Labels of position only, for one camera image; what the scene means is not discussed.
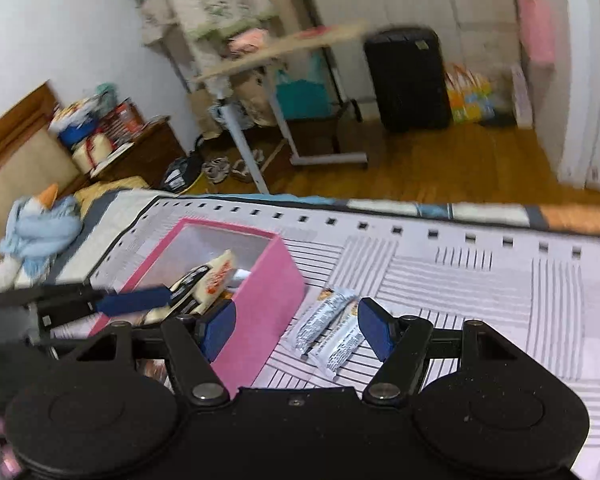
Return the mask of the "white wardrobe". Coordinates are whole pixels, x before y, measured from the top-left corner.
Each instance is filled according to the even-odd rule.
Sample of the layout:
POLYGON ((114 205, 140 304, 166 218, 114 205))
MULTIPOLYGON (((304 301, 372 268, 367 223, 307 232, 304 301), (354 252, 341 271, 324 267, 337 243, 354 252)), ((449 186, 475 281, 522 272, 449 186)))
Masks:
POLYGON ((363 21, 371 32, 419 25, 439 37, 443 61, 490 75, 520 60, 514 0, 312 0, 324 25, 363 21))

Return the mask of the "pink pouch on desk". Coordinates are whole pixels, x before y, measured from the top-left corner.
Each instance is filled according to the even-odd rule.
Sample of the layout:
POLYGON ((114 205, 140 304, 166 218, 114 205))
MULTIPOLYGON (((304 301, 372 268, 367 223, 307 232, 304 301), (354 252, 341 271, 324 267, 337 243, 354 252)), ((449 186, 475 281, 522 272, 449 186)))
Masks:
POLYGON ((270 32, 265 28, 250 28, 228 40, 227 49, 232 58, 264 49, 271 41, 270 32))

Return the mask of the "black hard suitcase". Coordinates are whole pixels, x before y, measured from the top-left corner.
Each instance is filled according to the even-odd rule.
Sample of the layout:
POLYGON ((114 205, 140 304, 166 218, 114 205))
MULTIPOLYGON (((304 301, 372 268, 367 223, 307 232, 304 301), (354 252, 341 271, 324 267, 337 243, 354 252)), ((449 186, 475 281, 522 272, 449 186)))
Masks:
POLYGON ((365 38, 380 121, 390 133, 442 130, 452 122, 438 35, 425 26, 378 30, 365 38))

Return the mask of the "grey snack bar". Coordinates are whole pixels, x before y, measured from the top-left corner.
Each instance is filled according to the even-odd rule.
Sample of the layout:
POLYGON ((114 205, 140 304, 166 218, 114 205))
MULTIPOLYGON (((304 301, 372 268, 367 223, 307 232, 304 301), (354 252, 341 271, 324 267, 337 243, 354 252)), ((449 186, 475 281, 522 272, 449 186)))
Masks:
POLYGON ((337 326, 309 352, 309 360, 322 376, 334 379, 363 340, 358 325, 358 303, 353 301, 342 312, 337 326))
POLYGON ((342 287, 323 289, 314 303, 286 331, 280 344, 297 358, 305 356, 328 326, 356 298, 358 294, 353 289, 342 287))

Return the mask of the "light blue goose plush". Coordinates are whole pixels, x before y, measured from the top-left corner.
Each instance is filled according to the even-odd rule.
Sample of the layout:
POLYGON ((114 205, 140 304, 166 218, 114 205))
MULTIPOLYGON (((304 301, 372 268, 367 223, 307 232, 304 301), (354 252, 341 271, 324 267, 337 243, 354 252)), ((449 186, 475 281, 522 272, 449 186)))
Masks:
POLYGON ((21 197, 12 204, 0 254, 21 263, 23 273, 38 281, 83 228, 80 204, 73 196, 46 207, 38 196, 21 197))

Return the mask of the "striped patterned bed sheet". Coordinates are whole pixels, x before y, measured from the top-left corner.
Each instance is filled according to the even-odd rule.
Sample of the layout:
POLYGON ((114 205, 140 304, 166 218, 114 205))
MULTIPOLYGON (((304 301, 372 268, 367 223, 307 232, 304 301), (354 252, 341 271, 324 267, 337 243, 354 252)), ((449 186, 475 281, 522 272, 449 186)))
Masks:
POLYGON ((54 264, 56 282, 117 289, 172 284, 230 250, 242 269, 280 237, 298 271, 253 309, 247 338, 214 366, 230 390, 329 385, 280 344, 323 290, 345 288, 394 314, 457 330, 476 318, 529 353, 583 400, 590 430, 574 469, 600 479, 600 209, 574 221, 565 207, 424 206, 356 200, 245 200, 126 191, 88 211, 81 236, 54 264))

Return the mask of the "teal tote bag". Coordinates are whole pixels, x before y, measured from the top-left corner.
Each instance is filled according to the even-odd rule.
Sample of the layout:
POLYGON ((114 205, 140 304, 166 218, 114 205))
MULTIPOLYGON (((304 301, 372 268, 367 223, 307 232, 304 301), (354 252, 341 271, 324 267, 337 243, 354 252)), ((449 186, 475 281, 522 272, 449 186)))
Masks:
POLYGON ((323 74, 323 59, 310 57, 308 78, 294 79, 286 70, 275 74, 276 99, 287 120, 326 118, 332 114, 332 102, 323 74))

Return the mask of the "pink hanging bag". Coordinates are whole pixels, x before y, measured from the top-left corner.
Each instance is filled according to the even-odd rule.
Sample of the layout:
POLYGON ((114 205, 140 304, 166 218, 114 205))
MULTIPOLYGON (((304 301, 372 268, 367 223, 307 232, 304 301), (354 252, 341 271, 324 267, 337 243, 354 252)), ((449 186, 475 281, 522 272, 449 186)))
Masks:
POLYGON ((555 63, 555 38, 550 7, 545 0, 517 0, 520 42, 529 61, 550 67, 555 63))

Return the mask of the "pink cardboard storage box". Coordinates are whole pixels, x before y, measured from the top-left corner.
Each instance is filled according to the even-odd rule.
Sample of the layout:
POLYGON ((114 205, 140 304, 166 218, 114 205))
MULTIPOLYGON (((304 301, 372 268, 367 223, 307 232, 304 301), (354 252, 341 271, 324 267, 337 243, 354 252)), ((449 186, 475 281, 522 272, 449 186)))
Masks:
POLYGON ((249 272, 233 296, 234 333, 212 363, 234 396, 253 384, 306 296, 304 278, 279 235, 195 218, 153 230, 136 228, 123 233, 94 269, 91 282, 117 290, 171 285, 227 249, 236 266, 249 272))

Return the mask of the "dark wooden nightstand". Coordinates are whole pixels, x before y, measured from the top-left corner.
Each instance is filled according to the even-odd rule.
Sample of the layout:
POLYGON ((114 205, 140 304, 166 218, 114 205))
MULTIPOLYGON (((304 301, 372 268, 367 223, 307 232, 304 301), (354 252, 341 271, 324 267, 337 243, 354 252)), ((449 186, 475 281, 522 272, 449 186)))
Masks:
POLYGON ((146 125, 123 151, 117 150, 105 166, 93 170, 90 180, 112 182, 141 177, 151 188, 158 188, 172 162, 185 155, 169 118, 160 118, 146 125))

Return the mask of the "white paper bag floor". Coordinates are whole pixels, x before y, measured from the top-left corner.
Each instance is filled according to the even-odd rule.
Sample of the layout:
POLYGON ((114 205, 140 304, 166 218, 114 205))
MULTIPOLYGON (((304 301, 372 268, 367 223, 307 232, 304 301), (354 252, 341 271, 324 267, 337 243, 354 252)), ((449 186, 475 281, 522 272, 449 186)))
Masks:
POLYGON ((517 127, 531 130, 533 128, 533 108, 526 76, 518 64, 510 66, 510 74, 512 75, 512 103, 517 127))

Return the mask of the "beige noodle meal packet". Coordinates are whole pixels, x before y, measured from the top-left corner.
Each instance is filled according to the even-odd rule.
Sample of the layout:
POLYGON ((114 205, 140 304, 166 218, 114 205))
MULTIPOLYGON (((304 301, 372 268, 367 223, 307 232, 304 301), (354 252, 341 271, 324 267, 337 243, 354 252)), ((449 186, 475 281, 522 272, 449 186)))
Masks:
POLYGON ((169 303, 148 311, 140 324, 159 323, 180 314, 204 314, 227 288, 235 272, 235 256, 227 249, 182 276, 170 288, 169 303))

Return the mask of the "colourful gift bag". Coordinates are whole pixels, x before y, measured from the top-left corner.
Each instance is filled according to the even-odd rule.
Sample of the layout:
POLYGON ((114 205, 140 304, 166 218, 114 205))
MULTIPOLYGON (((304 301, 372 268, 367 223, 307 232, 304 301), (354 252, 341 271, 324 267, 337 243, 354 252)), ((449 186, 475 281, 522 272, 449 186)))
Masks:
POLYGON ((485 122, 495 116, 492 86, 485 76, 452 64, 445 72, 445 87, 456 124, 485 122))

